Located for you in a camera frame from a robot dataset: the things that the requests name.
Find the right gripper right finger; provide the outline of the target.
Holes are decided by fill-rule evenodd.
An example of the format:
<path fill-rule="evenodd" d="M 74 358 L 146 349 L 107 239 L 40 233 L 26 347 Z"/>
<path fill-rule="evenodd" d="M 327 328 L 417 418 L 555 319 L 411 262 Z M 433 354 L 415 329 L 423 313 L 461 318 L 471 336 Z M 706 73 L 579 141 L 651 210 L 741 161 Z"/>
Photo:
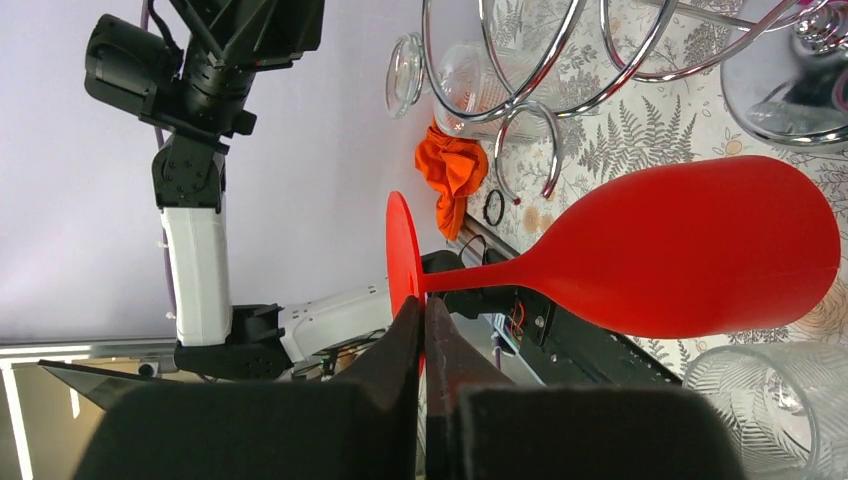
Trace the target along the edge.
<path fill-rule="evenodd" d="M 423 317 L 430 479 L 741 479 L 724 424 L 676 387 L 514 384 L 457 330 Z"/>

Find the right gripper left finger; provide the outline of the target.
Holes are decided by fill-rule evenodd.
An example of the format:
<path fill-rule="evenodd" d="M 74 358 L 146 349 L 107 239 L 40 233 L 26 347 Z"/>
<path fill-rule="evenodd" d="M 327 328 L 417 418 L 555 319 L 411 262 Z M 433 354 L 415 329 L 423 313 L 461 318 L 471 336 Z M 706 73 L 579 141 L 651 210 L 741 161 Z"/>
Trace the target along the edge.
<path fill-rule="evenodd" d="M 78 479 L 411 479 L 420 324 L 388 331 L 321 381 L 159 383 L 108 409 Z"/>

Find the red plastic wine glass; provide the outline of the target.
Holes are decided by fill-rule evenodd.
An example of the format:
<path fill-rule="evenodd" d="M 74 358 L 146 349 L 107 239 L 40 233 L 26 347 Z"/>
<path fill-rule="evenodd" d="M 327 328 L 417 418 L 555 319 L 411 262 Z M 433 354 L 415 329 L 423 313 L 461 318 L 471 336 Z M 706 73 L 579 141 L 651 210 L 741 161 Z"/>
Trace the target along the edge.
<path fill-rule="evenodd" d="M 534 290 L 579 318 L 638 337 L 773 328 L 812 310 L 841 262 L 837 220 L 795 167 L 749 155 L 652 167 L 593 189 L 527 251 L 427 273 L 411 212 L 386 208 L 391 306 L 486 287 Z"/>

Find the clear ribbed wine glass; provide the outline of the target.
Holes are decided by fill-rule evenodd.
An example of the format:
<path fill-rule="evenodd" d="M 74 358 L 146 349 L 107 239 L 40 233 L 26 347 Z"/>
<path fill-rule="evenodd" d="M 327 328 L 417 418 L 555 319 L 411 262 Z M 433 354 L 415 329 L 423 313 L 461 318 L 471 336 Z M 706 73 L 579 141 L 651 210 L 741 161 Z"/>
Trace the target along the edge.
<path fill-rule="evenodd" d="M 846 347 L 717 347 L 689 365 L 683 384 L 711 403 L 748 478 L 846 478 Z"/>

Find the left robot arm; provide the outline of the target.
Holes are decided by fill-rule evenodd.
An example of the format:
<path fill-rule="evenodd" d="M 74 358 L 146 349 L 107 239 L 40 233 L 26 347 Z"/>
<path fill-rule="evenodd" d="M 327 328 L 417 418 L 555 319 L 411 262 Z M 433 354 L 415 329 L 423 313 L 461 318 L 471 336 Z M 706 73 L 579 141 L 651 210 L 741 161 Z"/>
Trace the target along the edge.
<path fill-rule="evenodd" d="M 255 76 L 290 68 L 321 41 L 320 1 L 177 1 L 178 46 L 152 2 L 156 32 L 105 14 L 86 47 L 94 99 L 169 132 L 152 160 L 154 198 L 176 307 L 174 360 L 223 380 L 275 380 L 296 363 L 377 339 L 391 323 L 379 283 L 298 309 L 231 301 L 225 215 L 228 140 L 250 135 Z"/>

